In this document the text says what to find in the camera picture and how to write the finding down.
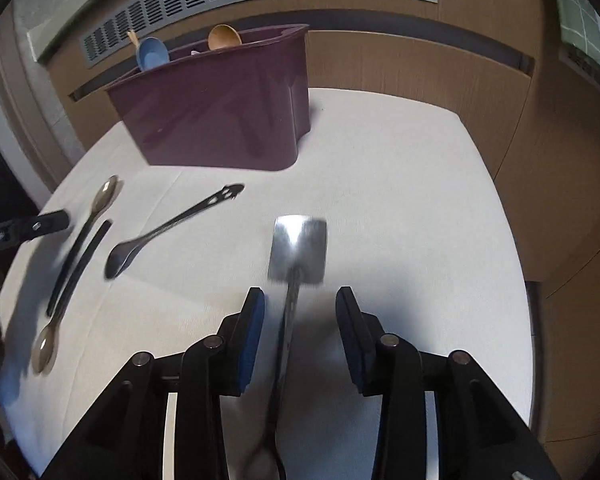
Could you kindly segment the translucent grey black-handled spoon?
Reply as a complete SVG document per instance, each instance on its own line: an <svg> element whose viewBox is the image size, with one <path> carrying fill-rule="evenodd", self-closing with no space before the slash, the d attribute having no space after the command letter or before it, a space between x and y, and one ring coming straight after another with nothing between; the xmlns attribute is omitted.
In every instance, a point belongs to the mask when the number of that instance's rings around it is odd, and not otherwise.
<svg viewBox="0 0 600 480"><path fill-rule="evenodd" d="M41 374L50 366L56 350L56 342L58 339L59 325L64 318L71 297L78 286L79 280L85 271L87 265L93 258L95 250L102 242L107 232L112 226L111 220L105 220L95 233L92 240L88 243L84 253L79 258L76 267L69 275L67 284L62 291L55 311L48 322L38 334L38 338L33 345L31 354L31 364L35 374Z"/></svg>

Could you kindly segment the green checked cloth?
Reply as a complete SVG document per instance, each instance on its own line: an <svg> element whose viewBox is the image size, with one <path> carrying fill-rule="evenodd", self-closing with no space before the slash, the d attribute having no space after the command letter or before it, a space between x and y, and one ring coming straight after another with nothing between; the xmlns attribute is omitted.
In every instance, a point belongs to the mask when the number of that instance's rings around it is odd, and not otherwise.
<svg viewBox="0 0 600 480"><path fill-rule="evenodd" d="M600 16L588 0L556 0L560 36L600 66Z"/></svg>

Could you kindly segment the wooden spoon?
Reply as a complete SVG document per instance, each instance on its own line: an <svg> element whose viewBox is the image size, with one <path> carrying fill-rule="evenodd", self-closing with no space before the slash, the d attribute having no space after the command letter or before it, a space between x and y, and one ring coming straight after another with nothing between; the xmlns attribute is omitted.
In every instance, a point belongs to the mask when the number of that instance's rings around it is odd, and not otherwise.
<svg viewBox="0 0 600 480"><path fill-rule="evenodd" d="M242 45L242 37L234 27L227 24L215 25L208 33L210 51L234 48Z"/></svg>

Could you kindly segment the maroon plastic utensil holder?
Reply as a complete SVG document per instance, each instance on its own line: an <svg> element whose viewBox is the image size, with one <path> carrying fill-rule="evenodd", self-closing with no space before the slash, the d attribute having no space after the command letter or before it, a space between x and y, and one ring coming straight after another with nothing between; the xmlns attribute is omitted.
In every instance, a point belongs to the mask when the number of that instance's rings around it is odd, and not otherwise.
<svg viewBox="0 0 600 480"><path fill-rule="evenodd" d="M241 46L216 51L204 40L186 44L168 64L134 68L106 92L152 166L284 170L311 129L308 30L246 29Z"/></svg>

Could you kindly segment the blue-grey plastic spoon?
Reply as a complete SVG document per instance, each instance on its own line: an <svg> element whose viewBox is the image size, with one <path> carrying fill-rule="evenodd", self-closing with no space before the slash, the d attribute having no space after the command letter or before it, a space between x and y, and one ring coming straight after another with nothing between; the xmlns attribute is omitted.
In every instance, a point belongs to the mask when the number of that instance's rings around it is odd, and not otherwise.
<svg viewBox="0 0 600 480"><path fill-rule="evenodd" d="M152 70L170 62L170 53L166 45L156 37L140 40L136 49L136 62L142 72Z"/></svg>

